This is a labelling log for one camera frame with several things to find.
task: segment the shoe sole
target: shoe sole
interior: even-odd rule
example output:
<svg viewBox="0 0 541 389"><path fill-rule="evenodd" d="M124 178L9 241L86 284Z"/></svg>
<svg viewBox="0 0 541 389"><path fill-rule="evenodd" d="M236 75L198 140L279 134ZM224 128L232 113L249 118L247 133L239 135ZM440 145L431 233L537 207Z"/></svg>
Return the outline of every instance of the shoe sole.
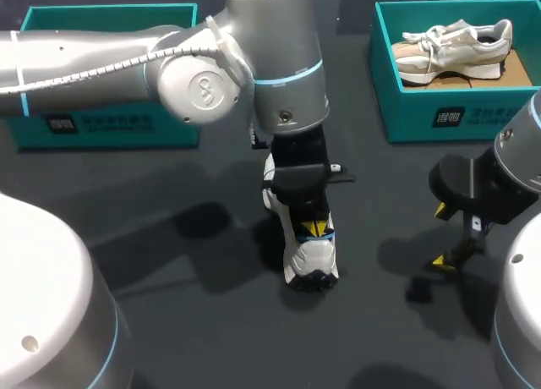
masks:
<svg viewBox="0 0 541 389"><path fill-rule="evenodd" d="M327 275L323 271L313 271L303 277L296 275L288 285L298 292L323 292L337 283L338 278L332 273Z"/></svg>
<svg viewBox="0 0 541 389"><path fill-rule="evenodd" d="M505 71L505 61L490 65L455 67L453 70L442 70L429 74L405 74L399 72L402 83L408 86L426 86L438 77L459 77L464 79L498 80Z"/></svg>

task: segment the black shoe outsole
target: black shoe outsole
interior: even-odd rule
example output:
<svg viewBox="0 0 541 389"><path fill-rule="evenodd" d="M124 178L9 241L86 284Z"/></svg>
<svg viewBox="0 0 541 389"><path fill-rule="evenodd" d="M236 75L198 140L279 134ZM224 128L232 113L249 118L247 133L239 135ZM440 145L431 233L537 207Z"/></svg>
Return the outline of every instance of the black shoe outsole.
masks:
<svg viewBox="0 0 541 389"><path fill-rule="evenodd" d="M332 289L337 283L338 278L334 275L313 271L304 277L295 276L288 286L298 292L324 292Z"/></svg>

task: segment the shoelace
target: shoelace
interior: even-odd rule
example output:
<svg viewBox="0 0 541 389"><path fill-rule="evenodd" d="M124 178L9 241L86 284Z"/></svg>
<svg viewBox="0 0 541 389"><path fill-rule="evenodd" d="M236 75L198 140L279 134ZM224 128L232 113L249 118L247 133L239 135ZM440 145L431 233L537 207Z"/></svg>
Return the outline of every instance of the shoelace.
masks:
<svg viewBox="0 0 541 389"><path fill-rule="evenodd" d="M442 47L441 36L444 32L445 27L443 25L435 25L426 32L419 34L412 34L409 32L402 33L402 37L408 44L419 44L420 47L429 52L429 66L426 69L426 73L430 72L434 54Z"/></svg>

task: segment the teal box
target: teal box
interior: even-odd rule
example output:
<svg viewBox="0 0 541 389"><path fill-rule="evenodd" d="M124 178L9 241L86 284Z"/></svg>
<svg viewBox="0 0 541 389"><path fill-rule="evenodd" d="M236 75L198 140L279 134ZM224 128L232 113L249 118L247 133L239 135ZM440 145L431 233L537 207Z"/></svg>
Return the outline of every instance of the teal box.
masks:
<svg viewBox="0 0 541 389"><path fill-rule="evenodd" d="M425 32L459 19L471 25L513 24L513 47L533 86L404 90L391 45L402 32ZM541 2L456 0L376 3L369 65L389 142L492 140L541 86ZM443 112L459 112L459 125L434 128Z"/></svg>
<svg viewBox="0 0 541 389"><path fill-rule="evenodd" d="M119 32L144 30L158 25L189 28L196 24L196 19L196 4L31 7L21 31ZM6 121L20 149L189 148L196 147L199 140L199 129L180 122L154 102L62 114L59 117L68 117L74 123L76 132L53 133L50 117L54 115L47 118L9 118Z"/></svg>

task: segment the shoe box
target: shoe box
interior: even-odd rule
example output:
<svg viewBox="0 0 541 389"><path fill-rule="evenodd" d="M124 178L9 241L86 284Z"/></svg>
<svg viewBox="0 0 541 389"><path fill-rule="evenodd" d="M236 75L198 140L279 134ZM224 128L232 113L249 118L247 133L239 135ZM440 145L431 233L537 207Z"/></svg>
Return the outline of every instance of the shoe box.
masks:
<svg viewBox="0 0 541 389"><path fill-rule="evenodd" d="M392 44L402 33L464 19L470 25L513 24L511 52L499 79L439 77L408 87ZM376 3L369 66L389 142L492 140L541 86L539 0L454 0Z"/></svg>
<svg viewBox="0 0 541 389"><path fill-rule="evenodd" d="M158 25L189 28L196 19L196 4L31 7L21 31L120 32ZM30 106L29 117L3 121L21 150L195 148L199 141L197 128L180 122L153 102L42 115L33 115Z"/></svg>

